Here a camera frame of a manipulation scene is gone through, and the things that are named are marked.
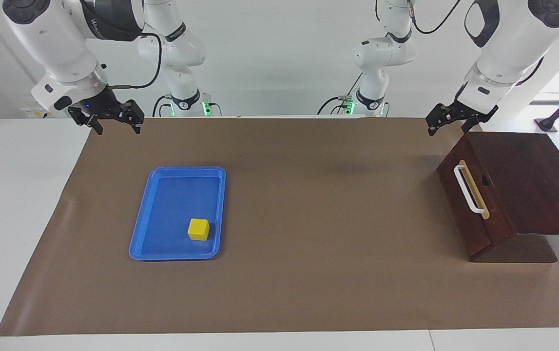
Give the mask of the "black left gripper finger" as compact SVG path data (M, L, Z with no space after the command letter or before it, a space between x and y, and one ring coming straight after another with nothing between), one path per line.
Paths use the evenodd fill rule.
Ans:
M425 118L429 136L433 137L438 129L455 122L457 117L458 107L456 104L451 104L450 106L445 106L442 103L437 104Z
M471 131L471 129L473 129L473 127L478 126L480 123L487 123L493 117L493 115L496 113L498 109L499 107L498 105L496 105L493 107L493 109L491 109L491 111L489 111L489 113L484 114L478 112L479 115L477 117L465 120L465 122L462 125L462 131L464 133L468 133L469 131Z

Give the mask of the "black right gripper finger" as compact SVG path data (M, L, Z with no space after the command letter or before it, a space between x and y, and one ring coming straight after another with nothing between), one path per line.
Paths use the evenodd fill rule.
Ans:
M141 133L141 127L145 122L145 113L139 105L132 99L119 105L119 113L116 116L117 121L131 126L136 134Z
M68 107L68 113L78 126L89 127L98 135L103 135L103 126L101 126L99 120L105 117L104 113L85 114L81 108L74 106Z

